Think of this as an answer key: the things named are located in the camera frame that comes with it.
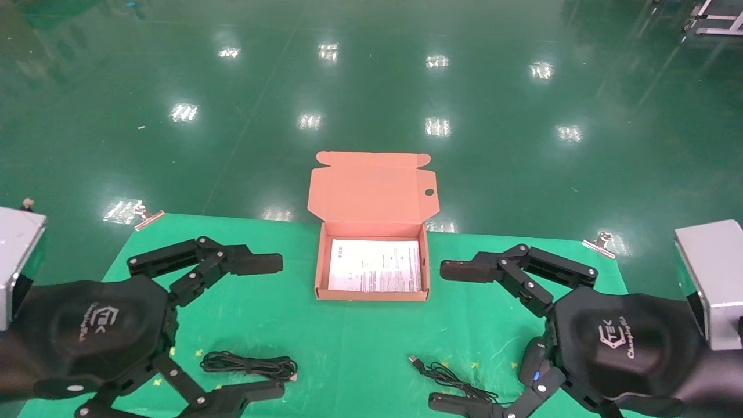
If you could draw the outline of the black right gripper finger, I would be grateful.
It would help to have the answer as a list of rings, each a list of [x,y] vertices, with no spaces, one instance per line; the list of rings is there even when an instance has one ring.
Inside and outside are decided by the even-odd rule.
[[[432,392],[429,407],[432,410],[464,417],[531,417],[552,395],[567,383],[566,375],[555,367],[522,367],[518,380],[524,392],[512,402],[498,402],[495,392],[485,391],[459,379],[446,367],[428,369],[428,378],[451,387],[462,396]]]

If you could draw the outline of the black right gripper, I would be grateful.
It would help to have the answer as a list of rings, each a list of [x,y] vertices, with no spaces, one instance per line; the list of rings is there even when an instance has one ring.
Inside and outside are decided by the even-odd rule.
[[[590,289],[596,268],[527,244],[444,260],[439,273],[449,281],[498,283],[537,318],[549,317],[563,388],[589,411],[742,415],[741,350],[711,349],[687,302],[603,294]],[[533,277],[575,290],[554,302]]]

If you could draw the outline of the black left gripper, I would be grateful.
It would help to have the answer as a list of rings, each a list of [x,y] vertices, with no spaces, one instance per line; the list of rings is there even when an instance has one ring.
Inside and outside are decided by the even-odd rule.
[[[141,417],[113,403],[117,391],[129,394],[154,370],[186,400],[178,417],[240,417],[250,403],[284,396],[284,383],[276,380],[204,392],[167,354],[178,328],[175,307],[188,306],[229,273],[281,272],[281,254],[254,254],[246,244],[199,236],[135,255],[127,265],[133,277],[120,282],[30,288],[2,332],[2,402],[98,391],[76,417]],[[170,285],[169,294],[151,280],[183,268],[190,270]]]

